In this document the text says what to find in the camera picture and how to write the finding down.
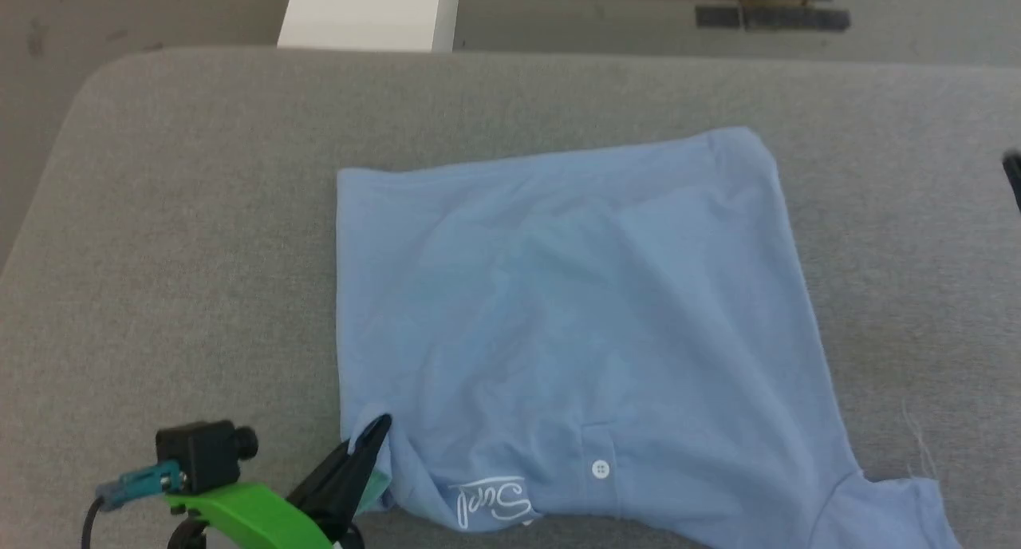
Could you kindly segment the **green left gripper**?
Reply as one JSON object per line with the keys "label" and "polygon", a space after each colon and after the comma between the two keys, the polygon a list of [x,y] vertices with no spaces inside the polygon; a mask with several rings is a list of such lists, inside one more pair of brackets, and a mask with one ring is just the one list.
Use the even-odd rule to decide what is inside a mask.
{"label": "green left gripper", "polygon": [[197,496],[167,495],[172,508],[190,514],[171,534],[168,548],[204,548],[208,528],[238,548],[333,548],[362,546],[355,516],[388,487],[375,473],[392,425],[383,414],[342,441],[288,496],[256,483],[230,484]]}

